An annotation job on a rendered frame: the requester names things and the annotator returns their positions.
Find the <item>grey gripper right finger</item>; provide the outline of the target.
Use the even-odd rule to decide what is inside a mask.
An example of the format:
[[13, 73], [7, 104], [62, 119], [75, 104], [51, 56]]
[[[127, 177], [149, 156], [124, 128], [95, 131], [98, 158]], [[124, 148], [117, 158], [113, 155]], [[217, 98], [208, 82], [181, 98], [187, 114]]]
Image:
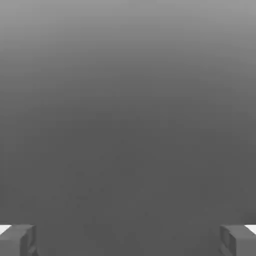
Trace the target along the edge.
[[256, 256], [256, 224], [221, 225], [220, 256]]

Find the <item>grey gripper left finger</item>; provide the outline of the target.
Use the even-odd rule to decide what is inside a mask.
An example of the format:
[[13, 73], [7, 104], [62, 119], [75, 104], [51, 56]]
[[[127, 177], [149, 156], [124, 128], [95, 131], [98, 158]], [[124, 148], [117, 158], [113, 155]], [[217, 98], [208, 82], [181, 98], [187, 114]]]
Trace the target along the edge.
[[37, 227], [0, 224], [0, 256], [38, 256]]

